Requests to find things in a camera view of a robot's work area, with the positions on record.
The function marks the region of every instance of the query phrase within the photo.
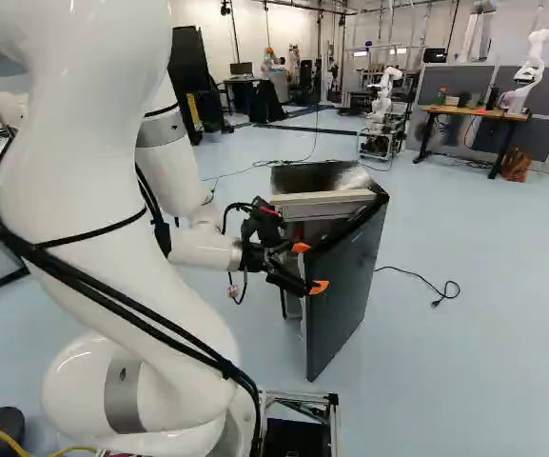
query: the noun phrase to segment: desk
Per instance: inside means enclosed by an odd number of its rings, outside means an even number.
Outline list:
[[[422,138],[422,144],[420,146],[420,154],[414,159],[414,164],[418,164],[426,157],[432,154],[430,150],[427,150],[428,140],[430,140],[431,133],[433,131],[433,125],[435,124],[435,119],[440,114],[445,115],[468,115],[475,117],[486,117],[488,119],[500,119],[505,121],[509,125],[504,142],[502,143],[502,148],[500,148],[499,155],[496,158],[496,162],[492,166],[488,174],[488,179],[495,179],[496,175],[500,172],[500,166],[502,165],[502,160],[506,152],[509,150],[511,144],[511,139],[513,138],[513,133],[515,132],[515,125],[517,122],[526,122],[530,119],[529,115],[526,114],[509,114],[503,109],[492,109],[485,110],[479,108],[458,108],[458,107],[448,107],[448,106],[430,106],[424,108],[424,111],[428,112],[428,121],[426,122],[426,131],[424,132],[424,137]]]
[[[245,87],[244,96],[246,96],[246,86],[250,85],[251,87],[253,87],[254,83],[259,83],[263,80],[264,80],[264,78],[258,78],[258,77],[255,77],[255,76],[225,79],[224,80],[224,86],[225,86],[225,99],[227,101],[227,112],[229,114],[233,114],[233,112],[234,112],[234,109],[232,108],[231,99],[229,98],[229,88],[231,86],[233,86],[235,84],[244,85],[244,87]],[[248,102],[248,99],[245,100],[246,114],[248,114],[248,103],[247,102]]]

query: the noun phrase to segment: white wall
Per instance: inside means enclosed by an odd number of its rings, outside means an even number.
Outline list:
[[[498,60],[503,64],[517,64],[524,60],[528,51],[527,35],[537,16],[537,6],[540,0],[500,0],[499,8],[492,26],[492,48],[489,59]],[[461,0],[456,26],[450,45],[450,55],[459,53],[462,40],[468,23],[468,16],[472,0]],[[426,13],[426,5],[411,8],[395,9],[395,19],[392,33],[393,42],[410,43],[412,14],[416,15],[416,32],[414,45],[419,44],[423,31],[423,17]],[[430,47],[446,47],[449,38],[450,25],[454,14],[451,2],[440,2],[433,5],[428,20],[425,44]],[[352,43],[354,21],[357,22],[356,45],[361,46],[366,40],[378,42],[379,13],[372,12],[350,18],[348,21],[347,39]],[[549,0],[545,2],[545,8],[539,17],[537,29],[549,29]],[[388,11],[384,11],[382,21],[382,41],[388,42]],[[549,65],[549,45],[543,53],[545,64]]]
[[[222,16],[220,0],[170,0],[173,26],[196,26],[202,30],[208,68],[216,81],[229,76],[229,64],[234,62],[231,16]],[[253,62],[253,71],[260,74],[267,47],[265,13],[261,3],[234,0],[234,14],[240,59]],[[314,58],[316,53],[315,11],[269,5],[270,44],[279,57],[288,62],[290,43],[300,46],[302,58]]]

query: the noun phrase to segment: light blue floor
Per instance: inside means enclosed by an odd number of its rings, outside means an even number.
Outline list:
[[[300,159],[313,140],[247,127],[196,155],[207,178]],[[353,159],[354,142],[322,134],[312,159]],[[340,393],[345,456],[549,457],[549,176],[489,181],[438,160],[414,166],[414,155],[370,171],[391,195],[378,265],[410,268],[437,286],[454,279],[461,297],[432,309],[427,286],[378,273],[363,324],[316,383],[305,380],[278,290],[261,275],[249,278],[239,307],[225,297],[223,273],[185,268],[184,277],[227,319],[259,384]],[[269,172],[220,179],[217,200],[268,198]],[[233,232],[241,215],[230,217]],[[0,255],[0,274],[9,269]],[[39,408],[42,373],[82,331],[31,279],[0,290],[0,406],[29,416],[33,449],[56,446]]]

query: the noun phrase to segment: wire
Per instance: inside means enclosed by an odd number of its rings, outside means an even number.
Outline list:
[[[5,441],[12,449],[14,449],[16,453],[19,455],[19,457],[31,457],[31,455],[28,452],[22,449],[22,447],[3,430],[0,430],[0,440]],[[92,452],[93,454],[96,454],[97,452],[97,450],[93,447],[72,446],[72,447],[68,447],[66,449],[54,452],[53,454],[50,455],[50,457],[62,457],[68,452],[72,452],[73,450],[85,450],[86,452]]]
[[[423,276],[420,276],[418,273],[414,273],[413,271],[407,271],[405,269],[400,269],[400,268],[397,268],[397,267],[381,267],[381,268],[376,268],[373,271],[374,271],[374,273],[376,273],[378,271],[383,271],[385,269],[393,269],[393,270],[398,271],[400,273],[409,274],[411,276],[415,276],[419,279],[422,279],[430,288],[435,290],[439,294],[439,296],[441,297],[439,300],[435,300],[431,304],[431,306],[433,308],[436,308],[443,300],[445,300],[445,299],[454,300],[455,298],[458,298],[458,296],[461,294],[461,287],[459,286],[459,284],[456,281],[451,281],[451,280],[445,281],[445,286],[443,287],[443,292],[441,292],[438,288],[436,288],[431,283],[429,283]],[[454,286],[457,289],[455,294],[453,294],[453,295],[448,294],[447,288],[449,286]]]
[[[20,457],[30,457],[30,454],[26,452],[16,441],[9,436],[5,431],[0,430],[0,440],[5,441],[8,445],[16,451]]]
[[[169,348],[175,349],[208,367],[221,371],[224,379],[231,379],[238,386],[244,388],[250,395],[255,406],[255,427],[253,429],[250,455],[251,457],[258,456],[262,423],[259,390],[246,373],[236,367],[232,362],[228,361],[215,349],[192,335],[189,331],[169,321],[151,308],[128,297],[123,292],[112,288],[89,274],[84,273],[82,270],[73,267],[67,262],[50,254],[47,250],[36,248],[35,245],[28,243],[9,230],[6,230],[5,227],[2,227],[1,237],[10,250],[33,263],[36,267],[42,269],[54,279],[81,293],[116,316],[124,319],[132,326],[140,329],[143,333],[146,333],[155,340],[167,345]],[[188,343],[192,344],[192,347],[163,333],[130,310],[135,311],[147,317],[155,324],[172,331]]]
[[[227,215],[229,214],[230,211],[232,211],[233,209],[236,209],[237,211],[243,210],[245,212],[249,212],[253,208],[255,207],[252,204],[242,203],[242,202],[230,203],[229,205],[227,205],[224,211],[224,221],[222,223],[221,234],[225,235],[225,230],[227,229]],[[241,293],[240,298],[236,298],[230,295],[230,298],[234,301],[236,305],[240,305],[243,302],[246,295],[246,289],[248,288],[248,271],[246,269],[246,266],[245,266],[244,273],[245,273],[245,279],[243,283],[243,292]],[[227,272],[227,280],[231,286],[234,286],[234,281],[232,280],[231,271]]]
[[[390,169],[392,169],[392,163],[393,163],[394,160],[395,160],[395,154],[392,154],[392,156],[390,157],[390,160],[388,161],[388,168],[386,168],[386,169],[376,169],[375,167],[372,167],[371,165],[367,165],[364,162],[364,160],[360,161],[360,163],[364,167],[367,167],[368,169],[373,169],[374,171],[389,171]]]
[[[232,171],[230,173],[220,174],[219,176],[211,176],[209,178],[203,179],[203,181],[212,181],[213,179],[215,179],[217,180],[216,182],[219,182],[221,178],[242,174],[252,169],[259,169],[261,167],[273,168],[281,165],[295,165],[295,164],[301,164],[302,162],[306,162],[310,160],[310,158],[312,158],[312,156],[314,155],[314,152],[316,150],[317,140],[319,138],[319,108],[320,107],[318,102],[315,104],[315,106],[316,106],[316,122],[314,124],[314,143],[312,144],[312,150],[310,151],[309,154],[306,155],[306,157],[304,157],[303,159],[297,159],[297,160],[276,160],[276,159],[258,160],[256,162],[253,162],[251,166],[247,167],[246,169],[239,169],[238,171]]]
[[[96,454],[98,451],[93,447],[85,447],[85,446],[72,446],[68,447],[63,450],[59,450],[58,452],[54,452],[50,457],[62,457],[63,455],[67,454],[68,452],[72,452],[74,450],[84,450],[86,452],[92,452],[93,454]]]
[[[473,127],[473,123],[475,122],[475,119],[477,119],[477,116],[473,116],[473,119],[471,120],[471,123],[468,125],[468,127],[466,128],[466,132],[464,133],[463,143],[467,148],[471,148],[471,147],[466,144],[466,136],[468,135],[468,132],[471,129],[471,127]]]

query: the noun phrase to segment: black cable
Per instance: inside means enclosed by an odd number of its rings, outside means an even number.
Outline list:
[[[192,335],[189,331],[170,322],[164,316],[158,314],[150,308],[145,307],[119,290],[111,288],[92,276],[89,276],[78,268],[75,268],[65,261],[53,256],[46,250],[36,248],[35,245],[22,240],[6,229],[4,229],[2,233],[2,239],[12,251],[16,252],[19,256],[24,257],[53,278],[88,297],[90,300],[129,322],[131,325],[137,327],[157,341],[160,341],[170,348],[178,350],[184,355],[198,360],[211,368],[220,370],[226,379],[232,379],[240,387],[244,388],[251,396],[255,405],[256,421],[253,440],[251,443],[251,456],[258,456],[261,433],[259,390],[257,389],[255,383],[248,377],[248,375],[246,375],[246,373],[235,367],[215,349],[211,348],[202,340]],[[171,338],[169,335],[166,335],[148,322],[140,319],[133,312],[130,312],[128,309],[116,303],[116,301],[122,303],[125,307],[144,315],[164,328],[173,331],[204,353]]]
[[[303,159],[297,159],[297,160],[258,160],[256,162],[253,162],[250,167],[247,167],[246,169],[239,169],[238,171],[232,171],[230,173],[226,174],[220,174],[219,176],[211,176],[209,178],[203,179],[203,181],[212,181],[213,179],[219,180],[221,178],[226,178],[228,176],[235,176],[237,174],[242,174],[247,171],[250,171],[252,169],[259,169],[261,167],[278,167],[281,165],[295,165],[295,164],[301,164],[302,162],[305,162],[307,160],[310,160],[312,156],[314,155],[314,151],[316,150],[316,144],[317,140],[319,138],[319,104],[316,103],[316,122],[314,124],[314,143],[312,144],[312,150],[309,154],[306,155]]]
[[[166,257],[168,257],[168,255],[172,251],[172,241],[170,240],[169,225],[164,220],[164,216],[162,215],[162,211],[160,210],[160,205],[158,205],[158,200],[151,190],[151,187],[147,182],[147,178],[145,177],[141,169],[139,169],[138,165],[135,164],[134,168],[137,173],[137,180],[139,181],[139,190],[141,191],[141,195],[143,195],[143,199],[145,200],[147,208],[151,213],[151,223],[154,226],[154,234],[156,240],[158,241],[158,246],[160,246],[160,250],[162,251],[162,253]],[[179,218],[177,217],[175,217],[175,226],[177,228],[179,227]]]
[[[470,149],[471,147],[468,146],[468,145],[466,144],[466,136],[468,135],[468,132],[469,132],[469,130],[471,129],[471,127],[473,127],[473,123],[475,122],[475,119],[477,119],[477,116],[473,116],[473,119],[471,120],[471,123],[468,125],[468,127],[466,128],[466,132],[464,133],[464,141],[463,141],[463,143],[464,143],[464,145],[465,145],[467,148],[469,148],[469,149]]]
[[[225,230],[227,229],[227,214],[230,211],[232,211],[233,209],[236,209],[238,211],[240,210],[247,211],[252,208],[253,208],[253,205],[251,205],[250,203],[242,203],[242,202],[230,203],[229,205],[227,205],[227,207],[225,207],[225,210],[224,210],[224,221],[222,223],[221,234],[225,235]]]
[[[250,203],[242,203],[242,202],[230,203],[229,205],[227,205],[227,207],[224,210],[224,221],[222,223],[221,234],[225,235],[225,230],[227,229],[227,215],[229,214],[230,211],[232,211],[233,209],[236,209],[238,211],[243,210],[245,212],[249,212],[253,208],[254,208],[253,205],[251,205]],[[246,271],[246,266],[245,266],[244,274],[245,274],[245,279],[244,279],[244,283],[243,283],[243,291],[241,293],[240,298],[236,298],[236,297],[231,296],[231,295],[229,297],[234,301],[234,303],[236,305],[240,305],[243,302],[243,300],[245,299],[245,295],[246,295],[246,289],[248,288],[248,274],[247,274],[247,271]],[[228,280],[230,286],[234,286],[234,281],[232,280],[231,271],[227,272],[227,280]]]
[[[245,299],[246,289],[248,288],[248,277],[247,277],[246,268],[245,268],[245,270],[244,270],[244,274],[245,274],[245,279],[244,279],[244,281],[243,281],[243,291],[242,291],[242,293],[240,294],[240,298],[236,298],[236,297],[234,297],[234,296],[230,296],[230,297],[229,297],[229,298],[231,298],[231,299],[234,301],[234,303],[235,303],[236,305],[241,305],[241,304],[242,304],[243,300]],[[227,280],[229,281],[229,284],[230,284],[231,286],[234,286],[234,282],[233,282],[233,280],[232,280],[232,273],[231,273],[231,271],[228,271],[228,272],[227,272]]]
[[[436,308],[444,299],[454,300],[455,298],[457,298],[461,294],[461,287],[459,286],[459,284],[456,281],[452,281],[452,280],[445,281],[445,286],[443,287],[443,292],[441,292],[438,288],[436,288],[431,283],[429,283],[423,276],[420,276],[418,273],[414,273],[413,271],[407,271],[405,269],[400,269],[400,268],[397,268],[397,267],[381,267],[381,268],[376,268],[373,271],[375,273],[375,272],[378,272],[378,271],[382,271],[384,269],[393,269],[395,271],[405,273],[405,274],[409,274],[411,276],[415,276],[419,279],[422,279],[430,288],[435,290],[439,294],[439,296],[441,297],[439,300],[435,300],[431,304],[431,306],[433,308]],[[456,287],[457,291],[454,295],[449,295],[447,293],[447,288],[449,286],[455,286]]]

